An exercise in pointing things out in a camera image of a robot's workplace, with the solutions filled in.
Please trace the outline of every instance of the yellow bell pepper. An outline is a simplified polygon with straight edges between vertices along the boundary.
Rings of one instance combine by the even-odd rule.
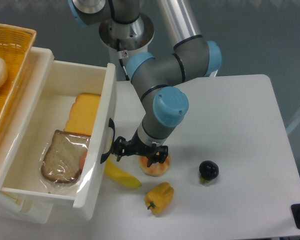
[[[144,197],[145,205],[154,215],[159,215],[171,202],[175,190],[168,182],[160,183]]]

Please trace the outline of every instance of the wicker basket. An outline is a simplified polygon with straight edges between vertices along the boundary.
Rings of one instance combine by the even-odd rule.
[[[13,103],[28,53],[37,32],[32,29],[0,24],[0,58],[4,59],[8,77],[0,87],[0,132]]]

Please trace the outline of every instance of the pepper stem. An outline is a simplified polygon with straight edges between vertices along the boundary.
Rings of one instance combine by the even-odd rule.
[[[203,185],[208,184],[208,183],[211,182],[211,180],[204,179],[201,175],[199,176],[199,178],[200,178],[201,183],[202,183]]]
[[[148,206],[148,210],[149,210],[150,208],[155,208],[155,207],[156,207],[156,205],[154,204],[153,201],[151,201],[149,204],[150,204],[150,205]]]

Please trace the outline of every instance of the drawer handle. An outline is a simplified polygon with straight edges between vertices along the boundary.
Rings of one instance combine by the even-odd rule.
[[[108,157],[110,156],[111,151],[112,151],[112,148],[113,148],[113,146],[114,146],[114,142],[115,142],[116,127],[115,127],[115,122],[112,120],[111,117],[109,118],[109,124],[108,124],[108,127],[109,127],[109,128],[112,128],[112,130],[113,130],[113,136],[112,136],[112,141],[111,141],[111,146],[110,146],[109,151],[106,152],[106,153],[103,153],[103,154],[101,155],[101,160],[100,160],[100,163],[101,163],[101,164],[103,164],[103,163],[108,159]]]

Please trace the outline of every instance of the plastic wrap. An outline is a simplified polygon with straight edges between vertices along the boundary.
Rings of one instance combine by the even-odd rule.
[[[56,130],[40,158],[41,182],[49,193],[71,187],[80,178],[80,159],[88,151],[90,137]]]

